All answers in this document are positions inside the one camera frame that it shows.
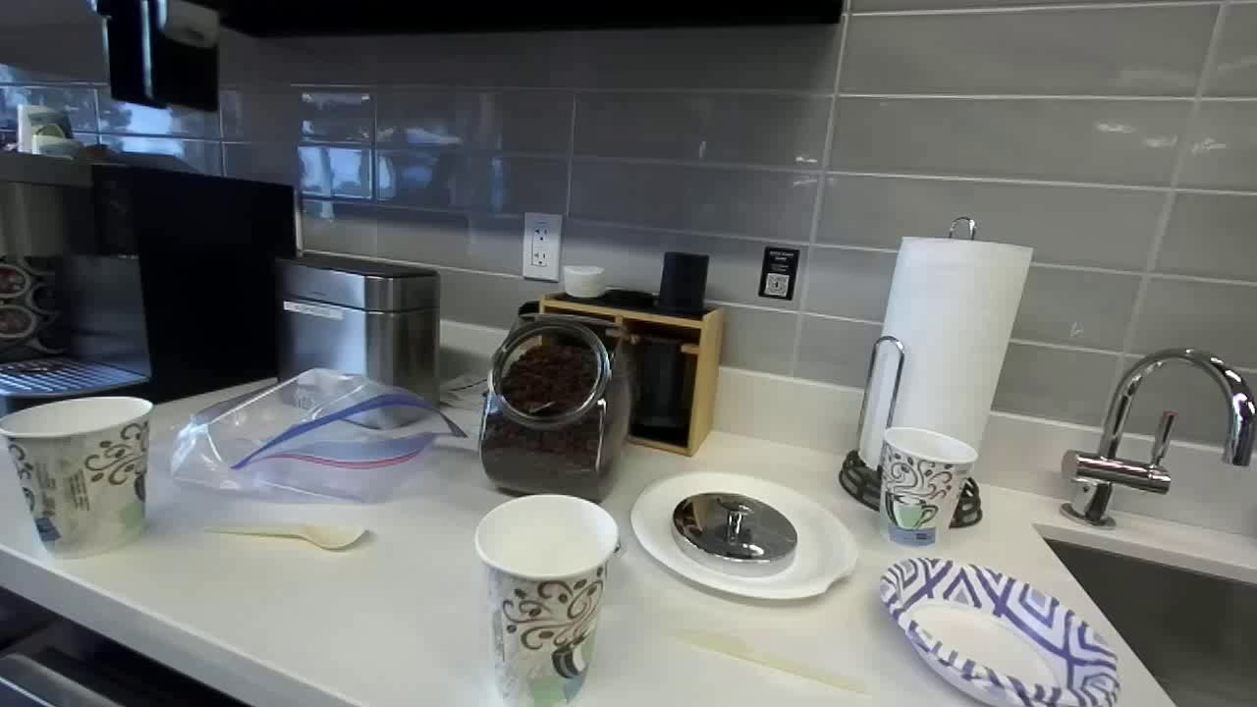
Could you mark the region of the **glass jar of coffee beans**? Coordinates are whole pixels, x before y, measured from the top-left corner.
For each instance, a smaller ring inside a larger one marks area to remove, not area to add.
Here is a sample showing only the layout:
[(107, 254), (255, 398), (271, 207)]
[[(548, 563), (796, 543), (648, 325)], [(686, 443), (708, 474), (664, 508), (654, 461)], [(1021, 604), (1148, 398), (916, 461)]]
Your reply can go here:
[(480, 454), (508, 495), (581, 495), (614, 487), (630, 436), (630, 363), (578, 319), (517, 322), (491, 352)]

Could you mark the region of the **paper towel roll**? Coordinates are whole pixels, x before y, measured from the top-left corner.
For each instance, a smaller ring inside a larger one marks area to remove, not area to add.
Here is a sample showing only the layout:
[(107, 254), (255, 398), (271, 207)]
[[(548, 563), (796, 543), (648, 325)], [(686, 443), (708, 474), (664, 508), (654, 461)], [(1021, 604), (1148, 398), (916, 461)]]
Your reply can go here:
[(982, 443), (1025, 296), (1021, 242), (903, 237), (884, 325), (869, 351), (857, 454), (880, 463), (889, 427)]

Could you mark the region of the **white plastic spoon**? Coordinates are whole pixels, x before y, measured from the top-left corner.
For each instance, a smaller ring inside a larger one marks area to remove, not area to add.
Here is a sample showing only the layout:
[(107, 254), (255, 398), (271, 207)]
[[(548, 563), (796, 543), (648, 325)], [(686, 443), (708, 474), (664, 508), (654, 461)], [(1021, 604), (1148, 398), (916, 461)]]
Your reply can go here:
[(355, 551), (368, 538), (365, 528), (310, 528), (310, 522), (255, 522), (255, 528), (218, 528), (214, 534), (232, 534), (232, 538), (281, 538), (281, 543), (307, 543), (315, 551)]

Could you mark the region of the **patterned paper cup left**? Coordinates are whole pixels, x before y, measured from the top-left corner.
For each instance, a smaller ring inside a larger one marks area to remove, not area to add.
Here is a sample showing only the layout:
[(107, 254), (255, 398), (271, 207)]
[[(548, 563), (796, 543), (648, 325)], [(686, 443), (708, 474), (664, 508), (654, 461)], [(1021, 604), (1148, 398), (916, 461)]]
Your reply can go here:
[(8, 412), (4, 453), (51, 554), (124, 546), (145, 529), (145, 398), (74, 398)]

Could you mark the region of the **black paper towel holder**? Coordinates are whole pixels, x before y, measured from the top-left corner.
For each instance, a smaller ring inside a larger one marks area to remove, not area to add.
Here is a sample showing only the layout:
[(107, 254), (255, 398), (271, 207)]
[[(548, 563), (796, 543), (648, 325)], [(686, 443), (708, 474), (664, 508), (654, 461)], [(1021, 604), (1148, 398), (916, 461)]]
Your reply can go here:
[(889, 319), (869, 351), (857, 448), (836, 478), (863, 508), (880, 508), (880, 448), (884, 431), (910, 416), (916, 427), (936, 427), (965, 443), (987, 424), (982, 325), (979, 296), (979, 221), (958, 215), (948, 237), (903, 237)]

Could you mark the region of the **wooden pod organizer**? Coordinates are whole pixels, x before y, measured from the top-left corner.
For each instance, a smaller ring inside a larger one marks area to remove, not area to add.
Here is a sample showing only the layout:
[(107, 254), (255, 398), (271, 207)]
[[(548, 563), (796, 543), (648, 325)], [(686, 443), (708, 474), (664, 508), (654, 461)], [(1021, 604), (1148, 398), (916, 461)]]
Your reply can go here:
[(614, 292), (601, 299), (546, 296), (542, 313), (581, 319), (631, 364), (630, 436), (648, 448), (696, 454), (715, 424), (724, 313), (668, 313), (648, 296)]

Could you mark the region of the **patterned paper cup front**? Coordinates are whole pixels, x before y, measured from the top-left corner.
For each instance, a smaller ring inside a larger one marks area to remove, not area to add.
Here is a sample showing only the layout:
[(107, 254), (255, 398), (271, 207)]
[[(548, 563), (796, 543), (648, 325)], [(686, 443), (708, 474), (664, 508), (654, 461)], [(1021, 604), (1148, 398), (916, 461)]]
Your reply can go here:
[(578, 495), (523, 495), (476, 528), (496, 691), (508, 707), (565, 707), (590, 677), (618, 517)]

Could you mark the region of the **chrome jar lid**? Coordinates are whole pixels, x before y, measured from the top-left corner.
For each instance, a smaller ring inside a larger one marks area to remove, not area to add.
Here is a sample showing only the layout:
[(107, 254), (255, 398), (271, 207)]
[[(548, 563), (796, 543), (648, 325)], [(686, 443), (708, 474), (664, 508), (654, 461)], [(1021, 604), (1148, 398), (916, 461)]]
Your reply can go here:
[(768, 503), (733, 490), (700, 490), (671, 508), (681, 543), (708, 559), (768, 564), (796, 551), (796, 528)]

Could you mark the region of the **stainless steel bin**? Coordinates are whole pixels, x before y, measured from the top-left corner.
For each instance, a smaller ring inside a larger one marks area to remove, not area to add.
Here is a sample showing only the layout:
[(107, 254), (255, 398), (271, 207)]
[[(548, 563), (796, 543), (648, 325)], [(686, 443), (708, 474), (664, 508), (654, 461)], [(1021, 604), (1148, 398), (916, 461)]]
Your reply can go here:
[(280, 268), (280, 369), (339, 369), (432, 398), (438, 276), (406, 262), (304, 254)]

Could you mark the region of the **blue patterned paper bowl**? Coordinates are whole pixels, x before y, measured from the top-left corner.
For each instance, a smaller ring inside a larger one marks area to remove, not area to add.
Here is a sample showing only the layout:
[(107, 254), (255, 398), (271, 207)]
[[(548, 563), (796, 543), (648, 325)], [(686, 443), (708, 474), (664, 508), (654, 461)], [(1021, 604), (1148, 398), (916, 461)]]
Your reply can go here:
[(898, 559), (880, 607), (908, 647), (982, 707), (1117, 707), (1118, 655), (1068, 600), (953, 559)]

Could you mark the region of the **white creamer cup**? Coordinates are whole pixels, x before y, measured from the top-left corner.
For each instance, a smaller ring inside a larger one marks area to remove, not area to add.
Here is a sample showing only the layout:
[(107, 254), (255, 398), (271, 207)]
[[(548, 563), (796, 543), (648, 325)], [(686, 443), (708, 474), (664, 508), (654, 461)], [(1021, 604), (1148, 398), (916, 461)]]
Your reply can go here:
[(560, 296), (601, 299), (606, 296), (606, 268), (560, 268)]

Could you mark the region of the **black box on organizer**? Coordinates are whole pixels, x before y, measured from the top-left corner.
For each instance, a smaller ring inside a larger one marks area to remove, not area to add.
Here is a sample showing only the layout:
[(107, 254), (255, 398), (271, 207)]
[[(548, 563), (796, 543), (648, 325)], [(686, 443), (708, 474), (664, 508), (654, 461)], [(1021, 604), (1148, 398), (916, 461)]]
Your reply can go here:
[(708, 299), (708, 261), (692, 250), (668, 250), (654, 308), (664, 313), (700, 313), (702, 299)]

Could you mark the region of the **clear zip plastic bag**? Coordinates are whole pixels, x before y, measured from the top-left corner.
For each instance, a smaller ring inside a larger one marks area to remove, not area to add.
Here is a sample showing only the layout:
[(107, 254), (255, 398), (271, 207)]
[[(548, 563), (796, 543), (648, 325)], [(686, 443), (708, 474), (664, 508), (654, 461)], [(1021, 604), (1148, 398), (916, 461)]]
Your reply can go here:
[(229, 495), (377, 503), (421, 471), (434, 440), (465, 440), (465, 427), (423, 391), (304, 369), (194, 412), (167, 467)]

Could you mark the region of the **white wall outlet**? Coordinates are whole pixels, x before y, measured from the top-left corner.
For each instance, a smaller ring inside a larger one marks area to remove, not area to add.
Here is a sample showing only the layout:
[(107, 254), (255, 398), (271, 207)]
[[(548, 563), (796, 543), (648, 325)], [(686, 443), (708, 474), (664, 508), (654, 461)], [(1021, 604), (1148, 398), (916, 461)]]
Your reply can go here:
[(523, 215), (523, 276), (558, 279), (560, 261), (560, 221), (554, 212)]

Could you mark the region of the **patterned paper cup by towels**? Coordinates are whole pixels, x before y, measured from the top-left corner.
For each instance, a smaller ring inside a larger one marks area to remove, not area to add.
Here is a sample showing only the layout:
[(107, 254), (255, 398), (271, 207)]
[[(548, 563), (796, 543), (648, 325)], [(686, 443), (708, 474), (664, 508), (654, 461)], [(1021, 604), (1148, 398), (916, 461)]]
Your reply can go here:
[(948, 431), (889, 427), (880, 448), (880, 522), (898, 546), (936, 546), (958, 509), (979, 453)]

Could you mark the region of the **black coffee machine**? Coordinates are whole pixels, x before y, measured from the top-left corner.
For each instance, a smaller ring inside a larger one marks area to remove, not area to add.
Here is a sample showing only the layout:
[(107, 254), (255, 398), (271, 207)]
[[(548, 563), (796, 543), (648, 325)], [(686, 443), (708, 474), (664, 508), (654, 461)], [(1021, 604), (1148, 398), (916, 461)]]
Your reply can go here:
[(167, 402), (280, 369), (287, 183), (4, 154), (0, 212), (8, 408)]

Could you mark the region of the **white round plate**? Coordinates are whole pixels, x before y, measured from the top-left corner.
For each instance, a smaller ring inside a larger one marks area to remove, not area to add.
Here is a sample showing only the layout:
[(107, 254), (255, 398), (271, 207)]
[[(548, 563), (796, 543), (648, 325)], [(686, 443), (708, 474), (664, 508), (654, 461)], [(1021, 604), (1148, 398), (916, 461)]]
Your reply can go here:
[[(724, 563), (692, 551), (671, 529), (671, 508), (700, 490), (733, 490), (778, 508), (796, 528), (796, 551), (787, 563), (749, 564)], [(737, 474), (737, 471), (686, 471), (661, 478), (631, 503), (631, 538), (637, 546), (671, 571), (674, 577), (745, 600), (808, 600), (827, 593), (839, 577), (857, 571), (851, 529), (808, 495)]]

